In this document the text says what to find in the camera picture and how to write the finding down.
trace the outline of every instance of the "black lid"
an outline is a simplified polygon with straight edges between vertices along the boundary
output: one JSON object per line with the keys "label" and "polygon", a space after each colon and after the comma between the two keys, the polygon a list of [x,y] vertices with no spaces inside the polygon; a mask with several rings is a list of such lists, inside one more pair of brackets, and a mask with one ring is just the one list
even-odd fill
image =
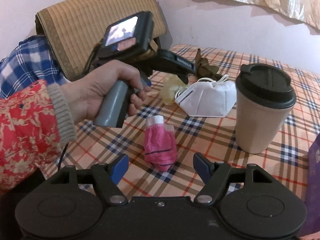
{"label": "black lid", "polygon": [[296,103],[296,93],[290,83],[287,73],[260,63],[243,64],[236,78],[236,86],[245,97],[274,109],[285,109]]}

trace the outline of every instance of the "hand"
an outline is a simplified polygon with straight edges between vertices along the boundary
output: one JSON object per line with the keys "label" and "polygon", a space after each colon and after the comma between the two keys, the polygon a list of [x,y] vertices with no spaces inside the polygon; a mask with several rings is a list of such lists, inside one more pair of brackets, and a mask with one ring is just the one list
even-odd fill
{"label": "hand", "polygon": [[150,87],[143,89],[139,71],[121,61],[112,60],[84,78],[61,86],[61,90],[68,102],[74,123],[84,119],[93,120],[98,114],[103,97],[118,79],[129,82],[133,88],[141,89],[137,95],[131,96],[129,116],[136,115],[137,109],[142,106],[147,98],[146,92]]}

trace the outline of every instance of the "travel mug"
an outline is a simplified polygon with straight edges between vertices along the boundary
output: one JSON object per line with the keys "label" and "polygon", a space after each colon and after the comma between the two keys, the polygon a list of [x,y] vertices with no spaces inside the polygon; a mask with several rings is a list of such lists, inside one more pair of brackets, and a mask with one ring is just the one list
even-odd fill
{"label": "travel mug", "polygon": [[242,65],[236,78],[236,143],[249,153],[268,148],[296,102],[291,78],[266,64]]}

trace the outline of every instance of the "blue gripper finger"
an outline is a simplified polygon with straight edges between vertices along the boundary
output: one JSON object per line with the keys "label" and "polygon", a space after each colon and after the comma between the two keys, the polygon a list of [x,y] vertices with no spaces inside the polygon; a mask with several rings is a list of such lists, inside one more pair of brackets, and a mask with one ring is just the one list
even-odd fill
{"label": "blue gripper finger", "polygon": [[193,168],[196,170],[201,180],[206,184],[211,179],[211,166],[210,162],[201,153],[195,153],[193,155]]}
{"label": "blue gripper finger", "polygon": [[148,79],[147,85],[148,85],[149,87],[152,86],[152,83],[151,83],[151,80],[150,80],[150,79]]}
{"label": "blue gripper finger", "polygon": [[111,180],[114,184],[118,184],[129,168],[129,157],[127,154],[121,154],[112,163],[108,165],[111,169]]}

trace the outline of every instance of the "plaid sleeve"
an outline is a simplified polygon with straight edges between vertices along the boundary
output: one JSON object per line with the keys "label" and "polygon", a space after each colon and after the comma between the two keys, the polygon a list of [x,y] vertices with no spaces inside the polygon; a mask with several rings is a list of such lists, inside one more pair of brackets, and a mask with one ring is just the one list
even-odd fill
{"label": "plaid sleeve", "polygon": [[39,79],[45,80],[48,85],[66,82],[42,35],[20,42],[8,57],[1,60],[0,98],[8,98]]}

